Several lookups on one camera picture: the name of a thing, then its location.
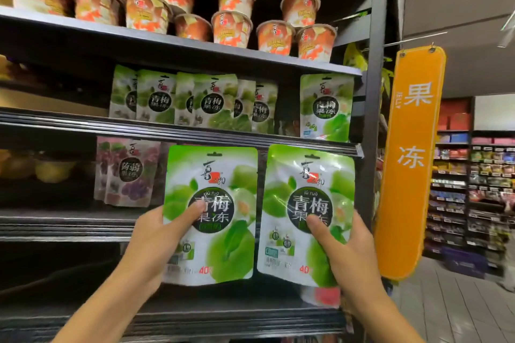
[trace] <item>forearm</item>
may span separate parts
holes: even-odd
[[[423,342],[420,335],[386,294],[383,299],[374,304],[358,307],[356,316],[376,343]]]
[[[115,269],[79,308],[53,343],[118,343],[151,291],[131,275]]]

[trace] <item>hanging sign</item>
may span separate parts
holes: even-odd
[[[397,53],[374,231],[386,278],[407,278],[422,255],[446,60],[441,47]]]

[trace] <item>ceiling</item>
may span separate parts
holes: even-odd
[[[515,92],[515,40],[497,47],[514,8],[515,0],[405,0],[403,39],[448,32],[405,47],[446,51],[446,98]]]

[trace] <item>supermarket aisle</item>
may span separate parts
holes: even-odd
[[[422,258],[392,297],[428,343],[515,343],[515,294],[433,259]]]

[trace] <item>left hand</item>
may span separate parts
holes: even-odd
[[[205,202],[199,200],[166,225],[163,224],[162,206],[140,216],[115,274],[135,280],[149,296],[155,293],[177,244],[204,209]]]

